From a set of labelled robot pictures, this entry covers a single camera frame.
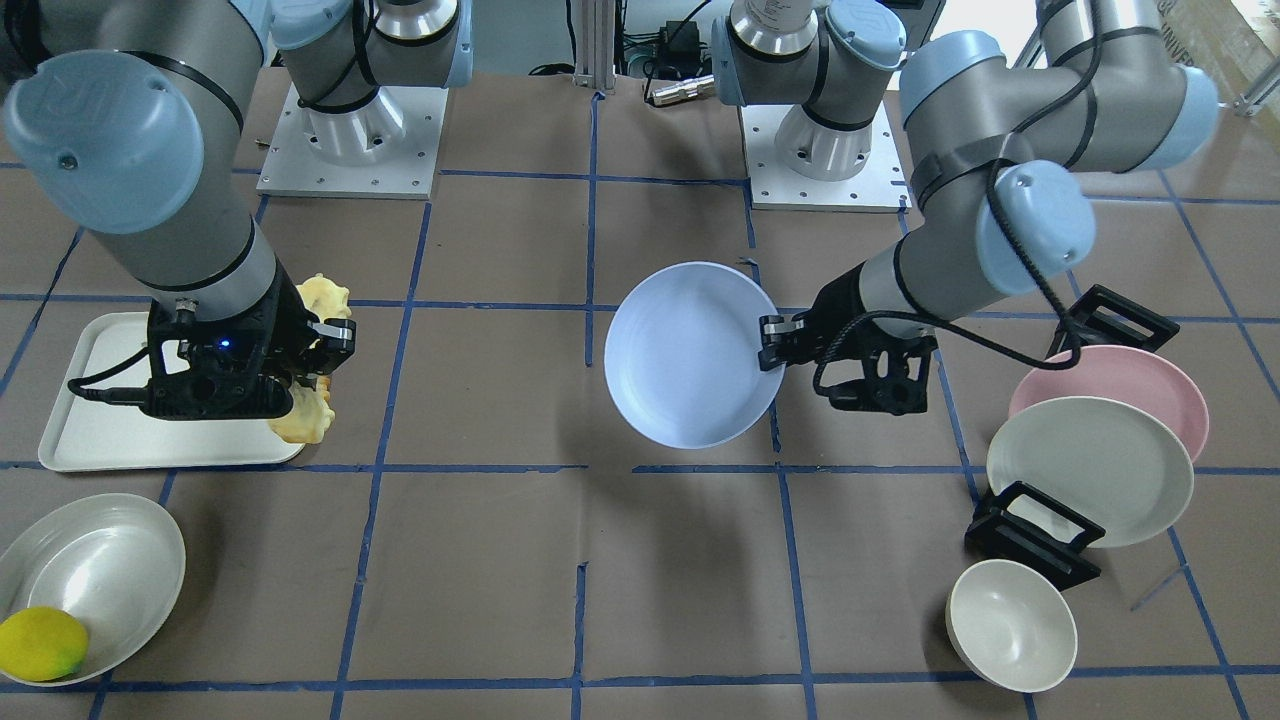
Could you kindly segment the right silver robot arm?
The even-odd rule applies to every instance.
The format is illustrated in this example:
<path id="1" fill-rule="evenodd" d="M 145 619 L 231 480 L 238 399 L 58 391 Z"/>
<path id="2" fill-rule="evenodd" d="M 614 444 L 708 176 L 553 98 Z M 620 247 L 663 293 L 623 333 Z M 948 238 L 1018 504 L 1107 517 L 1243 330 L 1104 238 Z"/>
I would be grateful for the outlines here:
<path id="1" fill-rule="evenodd" d="M 323 158 L 404 136 L 387 91 L 472 74 L 467 1 L 5 1 L 3 126 L 50 201 L 150 293 L 143 347 L 68 380 L 172 421 L 279 418 L 355 354 L 230 187 L 280 54 Z"/>

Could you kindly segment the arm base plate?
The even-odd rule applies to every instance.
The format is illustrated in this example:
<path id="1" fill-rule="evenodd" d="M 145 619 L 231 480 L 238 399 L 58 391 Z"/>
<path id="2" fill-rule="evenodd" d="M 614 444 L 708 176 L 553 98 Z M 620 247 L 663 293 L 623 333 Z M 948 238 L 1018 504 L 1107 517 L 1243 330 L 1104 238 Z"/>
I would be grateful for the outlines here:
<path id="1" fill-rule="evenodd" d="M 447 88 L 381 87 L 347 114 L 303 109 L 291 88 L 257 190 L 274 197 L 406 199 L 433 195 Z"/>
<path id="2" fill-rule="evenodd" d="M 884 102 L 870 126 L 870 152 L 849 179 L 813 179 L 786 165 L 774 137 L 788 108 L 740 109 L 751 204 L 765 210 L 893 213 L 913 206 L 911 191 Z"/>

